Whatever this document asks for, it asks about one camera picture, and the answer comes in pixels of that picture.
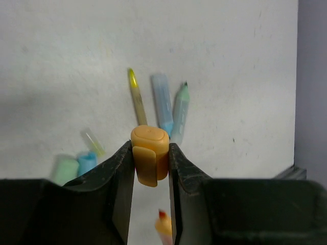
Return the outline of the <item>pastel green cap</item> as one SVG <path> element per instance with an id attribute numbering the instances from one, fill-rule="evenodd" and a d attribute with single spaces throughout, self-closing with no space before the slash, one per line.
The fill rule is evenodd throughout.
<path id="1" fill-rule="evenodd" d="M 58 155 L 52 171 L 51 180 L 63 186 L 77 177 L 79 163 L 68 155 Z"/>

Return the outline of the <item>pastel blue highlighter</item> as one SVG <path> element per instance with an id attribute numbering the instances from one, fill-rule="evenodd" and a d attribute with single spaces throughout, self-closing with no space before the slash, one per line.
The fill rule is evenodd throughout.
<path id="1" fill-rule="evenodd" d="M 151 82 L 155 97 L 156 113 L 159 127 L 165 130 L 168 136 L 171 137 L 174 121 L 168 78 L 162 73 L 157 73 L 151 76 Z"/>

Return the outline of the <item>pastel blue cap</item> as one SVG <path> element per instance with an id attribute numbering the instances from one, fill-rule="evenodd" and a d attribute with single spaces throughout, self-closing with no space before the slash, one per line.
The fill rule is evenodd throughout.
<path id="1" fill-rule="evenodd" d="M 94 152 L 88 152 L 87 154 L 79 155 L 77 161 L 79 163 L 79 177 L 97 166 L 97 155 Z"/>

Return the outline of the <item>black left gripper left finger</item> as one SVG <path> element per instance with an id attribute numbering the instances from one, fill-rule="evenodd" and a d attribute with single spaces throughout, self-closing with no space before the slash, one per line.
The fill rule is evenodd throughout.
<path id="1" fill-rule="evenodd" d="M 59 186 L 1 180 L 1 244 L 126 244 L 134 183 L 131 142 Z"/>

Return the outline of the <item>clear yellow pen cap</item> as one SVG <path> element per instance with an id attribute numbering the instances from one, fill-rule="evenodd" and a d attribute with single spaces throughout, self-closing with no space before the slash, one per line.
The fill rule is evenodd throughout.
<path id="1" fill-rule="evenodd" d="M 90 151 L 94 152 L 98 157 L 105 155 L 103 147 L 90 129 L 82 130 L 81 136 Z"/>

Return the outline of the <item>pastel orange highlighter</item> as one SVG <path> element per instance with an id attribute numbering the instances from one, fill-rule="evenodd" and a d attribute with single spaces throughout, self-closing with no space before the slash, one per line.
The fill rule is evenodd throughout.
<path id="1" fill-rule="evenodd" d="M 172 221 L 167 213 L 161 209 L 158 211 L 155 229 L 163 245 L 173 245 Z"/>

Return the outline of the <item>pastel green highlighter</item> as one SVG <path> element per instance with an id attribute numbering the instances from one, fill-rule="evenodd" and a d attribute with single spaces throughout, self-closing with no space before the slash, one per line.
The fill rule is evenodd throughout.
<path id="1" fill-rule="evenodd" d="M 174 105 L 174 114 L 173 114 L 173 130 L 171 133 L 171 142 L 181 145 L 184 128 L 186 123 L 186 118 L 189 109 L 190 94 L 188 90 L 188 83 L 184 82 L 181 84 L 179 91 L 177 92 Z"/>

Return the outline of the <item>pastel orange cap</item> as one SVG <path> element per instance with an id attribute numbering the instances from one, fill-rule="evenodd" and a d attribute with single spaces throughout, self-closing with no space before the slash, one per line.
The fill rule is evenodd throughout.
<path id="1" fill-rule="evenodd" d="M 169 136 L 163 129 L 141 125 L 131 132 L 138 181 L 156 187 L 168 175 Z"/>

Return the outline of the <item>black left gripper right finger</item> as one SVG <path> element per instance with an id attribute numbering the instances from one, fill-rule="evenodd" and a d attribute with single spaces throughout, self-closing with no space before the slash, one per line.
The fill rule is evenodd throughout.
<path id="1" fill-rule="evenodd" d="M 169 145 L 174 244 L 326 244 L 326 190 L 308 180 L 215 179 Z"/>

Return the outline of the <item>thin yellow highlighter pen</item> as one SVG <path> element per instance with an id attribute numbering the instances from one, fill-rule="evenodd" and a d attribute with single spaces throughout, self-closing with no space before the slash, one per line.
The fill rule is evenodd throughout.
<path id="1" fill-rule="evenodd" d="M 135 113 L 139 125 L 147 125 L 146 113 L 143 105 L 141 91 L 133 69 L 128 69 L 128 77 L 130 82 L 130 91 L 134 103 Z"/>

